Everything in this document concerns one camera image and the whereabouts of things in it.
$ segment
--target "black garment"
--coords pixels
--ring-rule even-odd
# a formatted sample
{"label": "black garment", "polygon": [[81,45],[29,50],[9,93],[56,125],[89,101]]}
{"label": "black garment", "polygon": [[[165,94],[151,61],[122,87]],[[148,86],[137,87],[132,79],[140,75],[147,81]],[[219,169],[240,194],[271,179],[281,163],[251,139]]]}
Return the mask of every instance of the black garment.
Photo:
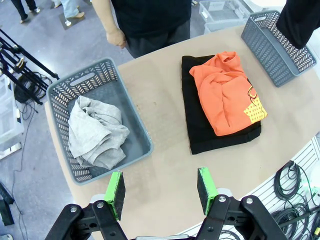
{"label": "black garment", "polygon": [[153,51],[188,40],[190,38],[190,20],[177,28],[156,36],[127,37],[126,48],[134,58],[141,57]]}
{"label": "black garment", "polygon": [[[24,6],[22,5],[21,0],[11,0],[15,8],[18,10],[21,20],[24,21],[27,19],[28,14],[26,14]],[[34,11],[37,9],[35,0],[25,0],[28,5],[30,11]]]}
{"label": "black garment", "polygon": [[202,65],[212,57],[213,55],[182,57],[182,94],[186,127],[193,155],[214,149],[244,144],[257,138],[261,133],[261,122],[258,121],[251,126],[230,135],[217,136],[215,134],[200,104],[195,79],[189,73],[192,67]]}
{"label": "black garment", "polygon": [[287,0],[276,27],[293,46],[302,49],[320,27],[320,0]]}
{"label": "black garment", "polygon": [[191,17],[191,0],[111,0],[120,29],[127,38],[157,36]]}

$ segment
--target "bolt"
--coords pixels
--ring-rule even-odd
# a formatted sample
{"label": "bolt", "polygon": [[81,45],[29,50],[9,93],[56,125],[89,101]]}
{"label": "bolt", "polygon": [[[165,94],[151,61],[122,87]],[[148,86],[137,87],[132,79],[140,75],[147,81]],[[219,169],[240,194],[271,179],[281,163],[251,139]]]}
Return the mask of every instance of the bolt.
{"label": "bolt", "polygon": [[247,204],[252,204],[254,201],[252,200],[252,198],[247,198],[246,199],[246,203]]}
{"label": "bolt", "polygon": [[227,199],[224,196],[219,197],[219,202],[223,203],[225,202]]}
{"label": "bolt", "polygon": [[102,208],[104,206],[104,203],[103,202],[99,202],[97,205],[98,209]]}
{"label": "bolt", "polygon": [[73,206],[71,209],[70,209],[70,212],[74,213],[77,211],[77,207],[76,206]]}

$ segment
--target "orange shirt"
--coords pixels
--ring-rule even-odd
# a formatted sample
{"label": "orange shirt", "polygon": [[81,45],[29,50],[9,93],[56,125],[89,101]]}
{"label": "orange shirt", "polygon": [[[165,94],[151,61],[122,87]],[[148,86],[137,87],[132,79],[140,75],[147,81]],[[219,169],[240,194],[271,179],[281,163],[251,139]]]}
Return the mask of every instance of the orange shirt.
{"label": "orange shirt", "polygon": [[267,116],[236,52],[222,52],[190,70],[215,134],[236,133]]}

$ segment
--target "beige tabletop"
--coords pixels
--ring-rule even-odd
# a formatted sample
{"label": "beige tabletop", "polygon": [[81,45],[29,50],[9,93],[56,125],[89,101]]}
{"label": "beige tabletop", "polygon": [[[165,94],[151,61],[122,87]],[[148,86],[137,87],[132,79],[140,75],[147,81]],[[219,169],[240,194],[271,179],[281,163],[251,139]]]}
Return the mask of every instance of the beige tabletop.
{"label": "beige tabletop", "polygon": [[[120,222],[128,238],[168,236],[204,219],[197,168],[207,166],[217,187],[236,198],[257,187],[320,130],[320,80],[313,70],[277,88],[241,39],[243,26],[199,36],[119,66],[125,86],[154,143],[151,156],[123,169],[126,186]],[[268,112],[261,136],[241,145],[191,155],[181,90],[181,57],[236,51]],[[110,177],[75,184],[58,144],[48,103],[47,120],[68,186],[86,207]],[[100,233],[93,235],[102,239]]]}

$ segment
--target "stack of folded clothes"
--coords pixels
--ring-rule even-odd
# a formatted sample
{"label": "stack of folded clothes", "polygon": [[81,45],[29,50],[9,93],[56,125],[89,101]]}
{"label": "stack of folded clothes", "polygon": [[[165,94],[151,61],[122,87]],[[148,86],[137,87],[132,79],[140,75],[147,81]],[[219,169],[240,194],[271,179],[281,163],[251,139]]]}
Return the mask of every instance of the stack of folded clothes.
{"label": "stack of folded clothes", "polygon": [[182,93],[193,155],[250,142],[268,115],[236,52],[183,56]]}

